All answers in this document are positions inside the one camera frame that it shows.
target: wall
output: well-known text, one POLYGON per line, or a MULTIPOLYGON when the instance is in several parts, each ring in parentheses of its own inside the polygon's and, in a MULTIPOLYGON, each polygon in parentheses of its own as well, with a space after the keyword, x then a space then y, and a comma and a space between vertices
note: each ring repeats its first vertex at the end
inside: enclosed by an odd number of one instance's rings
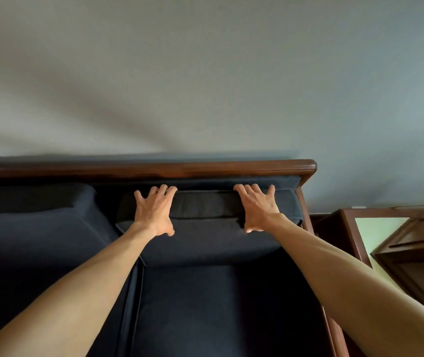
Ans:
POLYGON ((0 155, 313 158, 424 204, 424 0, 0 0, 0 155))

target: person's right hand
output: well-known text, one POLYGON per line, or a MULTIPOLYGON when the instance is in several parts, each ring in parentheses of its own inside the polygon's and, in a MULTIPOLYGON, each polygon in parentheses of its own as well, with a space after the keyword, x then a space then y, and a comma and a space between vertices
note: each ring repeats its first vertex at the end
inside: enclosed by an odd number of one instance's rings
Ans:
POLYGON ((236 190, 243 207, 245 208, 245 232, 252 230, 262 232, 266 228, 266 222, 270 215, 279 214, 278 206, 275 202, 275 186, 270 185, 267 194, 263 194, 257 184, 237 184, 233 187, 236 190))

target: sofa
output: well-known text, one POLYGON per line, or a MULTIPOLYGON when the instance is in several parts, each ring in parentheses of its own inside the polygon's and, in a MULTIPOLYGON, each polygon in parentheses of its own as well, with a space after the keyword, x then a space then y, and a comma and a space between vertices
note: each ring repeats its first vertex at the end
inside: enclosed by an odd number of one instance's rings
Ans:
POLYGON ((332 356, 322 307, 266 233, 243 231, 236 183, 277 188, 301 225, 299 176, 0 185, 0 329, 134 221, 132 192, 179 188, 175 235, 154 238, 88 356, 332 356))

